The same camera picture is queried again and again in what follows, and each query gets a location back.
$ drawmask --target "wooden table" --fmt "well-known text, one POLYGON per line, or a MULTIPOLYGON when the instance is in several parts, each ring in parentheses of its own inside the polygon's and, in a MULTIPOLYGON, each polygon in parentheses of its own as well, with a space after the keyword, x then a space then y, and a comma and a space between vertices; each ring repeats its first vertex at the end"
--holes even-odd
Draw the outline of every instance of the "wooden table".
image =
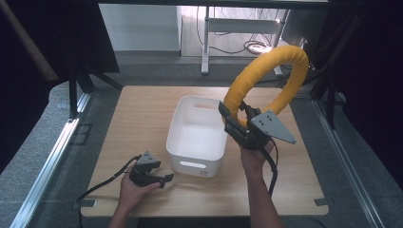
MULTIPOLYGON (((181 97, 194 95, 223 100, 227 87, 126 86, 116 106, 104 146, 89 187, 116 173, 130 158, 149 151, 161 161, 154 175, 175 173, 166 150, 166 139, 174 111, 181 97)), ((252 107, 265 107, 280 88, 253 88, 245 98, 252 107)), ((296 144, 277 140, 279 150, 278 181, 273 201, 280 215, 325 215, 328 206, 317 206, 323 199, 314 168, 300 136, 289 105, 278 115, 296 137, 296 144)), ((269 165, 265 166, 270 183, 269 165)), ((118 178, 87 196, 95 206, 83 207, 86 217, 111 217, 120 190, 118 178)), ((158 189, 132 212, 148 217, 232 217, 249 216, 246 178, 240 163, 240 150, 228 137, 219 174, 211 179, 175 173, 174 180, 158 189)))

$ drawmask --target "yellow foam padding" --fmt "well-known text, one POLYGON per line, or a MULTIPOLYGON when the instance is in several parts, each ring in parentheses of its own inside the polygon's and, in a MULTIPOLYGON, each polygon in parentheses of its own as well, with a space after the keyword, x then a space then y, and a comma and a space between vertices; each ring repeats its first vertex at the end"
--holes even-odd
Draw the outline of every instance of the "yellow foam padding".
POLYGON ((251 90, 265 74, 283 64, 292 65, 290 79, 276 99, 262 109, 261 112, 272 110, 278 115, 279 112, 293 100, 308 72, 308 56, 305 51, 295 46, 273 48, 271 51, 260 55, 260 57, 249 64, 229 87, 223 103, 231 112, 231 117, 234 120, 238 120, 241 125, 246 126, 246 120, 238 119, 240 103, 246 97, 249 90, 251 90))

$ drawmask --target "black bracket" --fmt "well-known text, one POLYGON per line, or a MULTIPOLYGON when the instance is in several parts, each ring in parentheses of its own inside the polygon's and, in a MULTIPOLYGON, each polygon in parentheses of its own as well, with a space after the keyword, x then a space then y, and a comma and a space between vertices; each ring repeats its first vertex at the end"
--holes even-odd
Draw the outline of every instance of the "black bracket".
POLYGON ((172 181, 174 174, 165 175, 164 177, 157 177, 150 175, 151 170, 159 168, 160 161, 154 159, 154 157, 146 151, 134 165, 130 173, 130 179, 140 187, 147 186, 150 183, 158 182, 161 184, 160 188, 165 186, 166 182, 172 181))
POLYGON ((247 127, 243 127, 231 118, 228 108, 220 102, 219 112, 225 119, 224 131, 243 148, 259 150, 256 139, 258 139, 259 143, 263 146, 271 140, 270 136, 265 135, 254 124, 251 124, 251 120, 260 114, 260 110, 247 105, 245 102, 241 103, 240 110, 245 110, 246 112, 247 127))

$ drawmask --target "bin handle hole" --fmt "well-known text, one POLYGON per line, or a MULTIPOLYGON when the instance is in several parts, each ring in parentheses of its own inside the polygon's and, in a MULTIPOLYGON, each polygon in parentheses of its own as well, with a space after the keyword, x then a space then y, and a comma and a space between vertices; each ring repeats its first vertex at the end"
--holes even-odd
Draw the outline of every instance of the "bin handle hole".
POLYGON ((180 161, 180 164, 184 165, 184 166, 191 166, 191 167, 196 167, 196 168, 205 168, 205 167, 207 167, 204 164, 187 162, 187 161, 180 161))
POLYGON ((210 110, 216 110, 217 107, 211 104, 195 104, 195 107, 201 108, 201 109, 210 109, 210 110))

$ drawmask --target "white plastic bin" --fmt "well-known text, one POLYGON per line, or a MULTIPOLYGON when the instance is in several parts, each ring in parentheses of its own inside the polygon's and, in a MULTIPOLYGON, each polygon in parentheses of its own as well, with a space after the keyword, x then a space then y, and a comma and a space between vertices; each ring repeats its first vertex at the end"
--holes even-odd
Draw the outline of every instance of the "white plastic bin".
POLYGON ((179 101, 166 140, 177 172, 207 178, 219 172, 227 140, 219 103, 195 96, 179 101))

